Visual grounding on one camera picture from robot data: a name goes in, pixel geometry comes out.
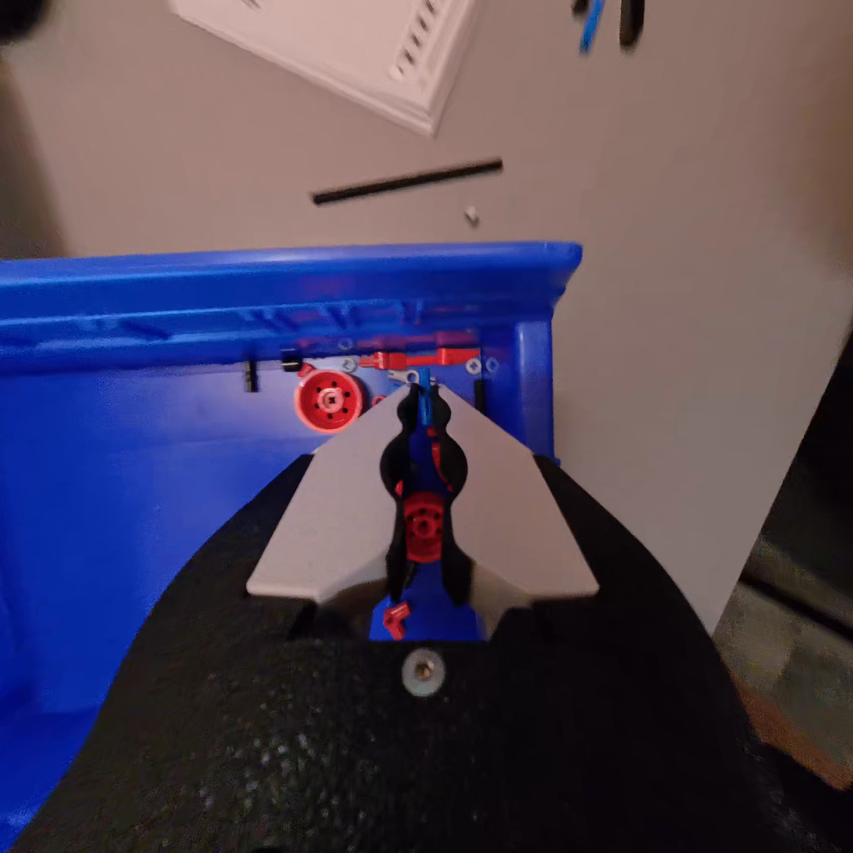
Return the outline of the small red wheel rim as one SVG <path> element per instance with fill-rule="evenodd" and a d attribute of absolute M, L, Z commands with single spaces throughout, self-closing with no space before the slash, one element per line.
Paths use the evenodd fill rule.
<path fill-rule="evenodd" d="M 362 384 L 352 375 L 305 363 L 293 394 L 297 417 L 323 435 L 344 432 L 366 409 Z"/>

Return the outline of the white tray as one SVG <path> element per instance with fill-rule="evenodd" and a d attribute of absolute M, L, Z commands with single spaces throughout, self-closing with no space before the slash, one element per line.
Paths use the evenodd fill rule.
<path fill-rule="evenodd" d="M 181 20 L 434 136 L 474 29 L 475 1 L 171 1 Z"/>

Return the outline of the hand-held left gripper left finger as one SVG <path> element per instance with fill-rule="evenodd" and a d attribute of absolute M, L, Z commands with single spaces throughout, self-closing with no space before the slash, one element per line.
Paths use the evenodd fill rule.
<path fill-rule="evenodd" d="M 409 394 L 392 392 L 311 456 L 247 581 L 250 596 L 311 602 L 370 621 L 387 595 L 386 558 L 397 518 L 380 460 L 403 430 L 398 409 Z"/>

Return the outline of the large red wheel rim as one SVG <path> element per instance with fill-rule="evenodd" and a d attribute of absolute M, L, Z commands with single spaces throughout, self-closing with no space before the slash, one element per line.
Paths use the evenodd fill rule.
<path fill-rule="evenodd" d="M 421 491 L 403 501 L 406 556 L 417 564 L 434 563 L 442 557 L 444 500 L 437 493 Z"/>

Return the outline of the blue plastic bin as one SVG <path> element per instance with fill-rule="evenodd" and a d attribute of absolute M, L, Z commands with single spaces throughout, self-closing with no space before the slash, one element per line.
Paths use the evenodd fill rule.
<path fill-rule="evenodd" d="M 573 241 L 3 260 L 2 851 L 69 769 L 176 573 L 326 436 L 281 350 L 378 351 L 554 453 L 552 319 Z M 479 348 L 482 373 L 438 347 Z M 244 389 L 243 362 L 259 366 Z"/>

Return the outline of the long black axle rod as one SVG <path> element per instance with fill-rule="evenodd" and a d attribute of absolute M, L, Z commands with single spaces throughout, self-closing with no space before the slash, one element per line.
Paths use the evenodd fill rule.
<path fill-rule="evenodd" d="M 419 187 L 454 183 L 480 176 L 496 175 L 502 173 L 503 168 L 504 163 L 501 158 L 477 161 L 465 165 L 447 166 L 401 176 L 376 179 L 366 183 L 316 191 L 311 194 L 311 202 L 317 207 L 323 207 L 354 199 L 397 193 Z"/>

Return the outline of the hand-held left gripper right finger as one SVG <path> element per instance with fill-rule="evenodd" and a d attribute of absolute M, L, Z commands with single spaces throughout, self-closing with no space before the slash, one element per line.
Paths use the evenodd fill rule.
<path fill-rule="evenodd" d="M 451 509 L 455 544 L 473 562 L 467 602 L 485 634 L 506 611 L 597 594 L 599 583 L 532 451 L 446 387 L 446 433 L 466 461 Z"/>

